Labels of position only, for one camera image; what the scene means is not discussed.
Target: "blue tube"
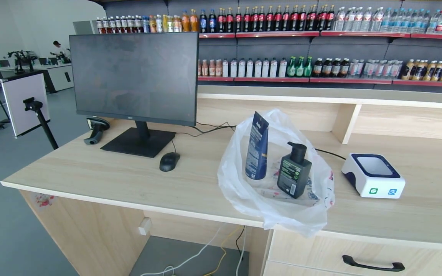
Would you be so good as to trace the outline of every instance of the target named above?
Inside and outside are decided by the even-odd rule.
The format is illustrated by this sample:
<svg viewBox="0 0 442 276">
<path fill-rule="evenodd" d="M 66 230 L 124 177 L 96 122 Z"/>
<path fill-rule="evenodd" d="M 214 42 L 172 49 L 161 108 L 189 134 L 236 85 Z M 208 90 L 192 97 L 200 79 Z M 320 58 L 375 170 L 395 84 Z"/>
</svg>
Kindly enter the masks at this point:
<svg viewBox="0 0 442 276">
<path fill-rule="evenodd" d="M 255 112 L 250 131 L 249 150 L 245 164 L 245 174 L 260 180 L 267 173 L 267 144 L 269 143 L 269 123 Z"/>
</svg>

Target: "white board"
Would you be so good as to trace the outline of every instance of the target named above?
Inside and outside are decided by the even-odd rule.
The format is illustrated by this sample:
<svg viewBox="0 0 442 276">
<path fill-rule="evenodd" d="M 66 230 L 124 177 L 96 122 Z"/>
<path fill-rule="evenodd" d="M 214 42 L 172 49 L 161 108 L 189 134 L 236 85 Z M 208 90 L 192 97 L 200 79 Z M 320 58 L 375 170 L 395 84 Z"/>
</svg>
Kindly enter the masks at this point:
<svg viewBox="0 0 442 276">
<path fill-rule="evenodd" d="M 37 114 L 34 111 L 25 111 L 23 100 L 34 97 L 36 101 L 42 102 L 44 106 L 41 108 L 41 111 L 44 119 L 47 121 L 51 118 L 47 106 L 43 74 L 2 82 L 2 87 L 15 137 L 40 125 Z"/>
</svg>

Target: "monitor base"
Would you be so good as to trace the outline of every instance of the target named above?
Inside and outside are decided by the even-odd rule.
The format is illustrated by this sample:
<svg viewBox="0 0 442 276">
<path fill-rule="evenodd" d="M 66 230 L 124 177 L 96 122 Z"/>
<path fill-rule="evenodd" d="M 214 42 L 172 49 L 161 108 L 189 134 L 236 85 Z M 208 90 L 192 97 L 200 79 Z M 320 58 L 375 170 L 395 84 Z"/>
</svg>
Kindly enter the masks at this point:
<svg viewBox="0 0 442 276">
<path fill-rule="evenodd" d="M 101 149 L 125 154 L 154 158 L 175 137 L 174 132 L 149 130 L 149 138 L 142 135 L 142 129 L 130 128 L 108 142 Z"/>
</svg>

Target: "pump dispenser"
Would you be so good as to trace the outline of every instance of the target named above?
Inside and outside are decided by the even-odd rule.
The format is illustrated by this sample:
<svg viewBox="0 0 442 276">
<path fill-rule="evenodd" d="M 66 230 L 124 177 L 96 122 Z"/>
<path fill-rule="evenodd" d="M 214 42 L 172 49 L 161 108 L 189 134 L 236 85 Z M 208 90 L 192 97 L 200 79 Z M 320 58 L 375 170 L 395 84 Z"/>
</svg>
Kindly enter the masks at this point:
<svg viewBox="0 0 442 276">
<path fill-rule="evenodd" d="M 286 194 L 297 199 L 305 191 L 312 163 L 305 159 L 307 153 L 305 145 L 293 142 L 288 142 L 288 145 L 293 148 L 290 154 L 281 159 L 277 186 Z"/>
</svg>

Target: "yellow cable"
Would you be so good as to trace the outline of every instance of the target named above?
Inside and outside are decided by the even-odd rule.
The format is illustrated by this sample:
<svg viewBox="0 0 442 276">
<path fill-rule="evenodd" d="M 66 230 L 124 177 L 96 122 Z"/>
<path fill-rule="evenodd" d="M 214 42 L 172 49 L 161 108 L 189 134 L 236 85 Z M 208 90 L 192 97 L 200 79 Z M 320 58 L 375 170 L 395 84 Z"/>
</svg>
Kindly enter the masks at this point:
<svg viewBox="0 0 442 276">
<path fill-rule="evenodd" d="M 215 269 L 214 271 L 211 271 L 210 273 L 204 274 L 203 276 L 212 276 L 213 273 L 215 273 L 216 271 L 218 271 L 219 266 L 221 266 L 221 262 L 223 261 L 223 258 L 226 256 L 226 250 L 224 250 L 224 248 L 223 248 L 224 243 L 228 240 L 228 238 L 230 238 L 233 234 L 235 234 L 236 231 L 238 231 L 240 228 L 244 228 L 244 227 L 241 227 L 241 226 L 237 227 L 237 228 L 236 228 L 233 232 L 231 232 L 231 234 L 229 234 L 228 237 L 226 237 L 226 239 L 224 239 L 224 241 L 221 243 L 221 249 L 223 250 L 224 254 L 223 254 L 223 256 L 221 257 L 221 260 L 219 260 L 218 267 L 216 267 L 216 269 Z"/>
</svg>

